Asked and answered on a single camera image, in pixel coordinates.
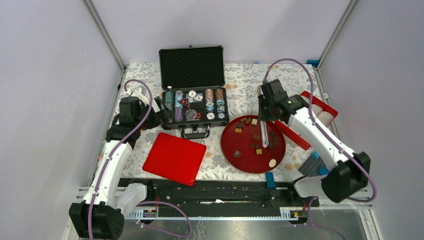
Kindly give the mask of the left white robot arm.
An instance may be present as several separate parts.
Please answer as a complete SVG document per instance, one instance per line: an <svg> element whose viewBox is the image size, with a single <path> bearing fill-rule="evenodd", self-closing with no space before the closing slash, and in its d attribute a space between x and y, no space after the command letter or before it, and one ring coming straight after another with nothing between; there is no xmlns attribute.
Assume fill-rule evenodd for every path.
<svg viewBox="0 0 424 240"><path fill-rule="evenodd" d="M72 203L68 211L77 235L83 239L119 239L125 217L136 205L140 202L148 206L155 200L154 190L141 183L131 184L119 197L116 191L141 132L168 123L171 110L146 87L123 97L118 110L106 132L104 153L91 186L82 201Z"/></svg>

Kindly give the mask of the silver metal tongs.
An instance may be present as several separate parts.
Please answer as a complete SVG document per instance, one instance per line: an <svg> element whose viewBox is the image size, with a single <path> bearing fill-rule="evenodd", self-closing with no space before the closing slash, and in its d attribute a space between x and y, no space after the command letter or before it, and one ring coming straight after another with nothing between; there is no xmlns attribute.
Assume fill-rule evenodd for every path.
<svg viewBox="0 0 424 240"><path fill-rule="evenodd" d="M264 148L267 148L268 145L269 145L267 123L265 121L263 121L263 120L260 120L259 123L260 123L260 132L261 132L262 146Z"/></svg>

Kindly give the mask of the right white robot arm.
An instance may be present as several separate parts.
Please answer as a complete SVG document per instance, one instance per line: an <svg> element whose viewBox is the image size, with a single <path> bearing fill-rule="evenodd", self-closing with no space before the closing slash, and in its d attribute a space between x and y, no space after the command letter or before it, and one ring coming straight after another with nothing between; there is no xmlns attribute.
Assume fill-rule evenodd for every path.
<svg viewBox="0 0 424 240"><path fill-rule="evenodd" d="M263 80L258 94L259 119L284 122L319 154L328 174L302 177L287 191L287 201L301 205L307 197L327 197L334 203L351 199L369 184L371 159L342 143L313 112L302 96L289 96L281 82Z"/></svg>

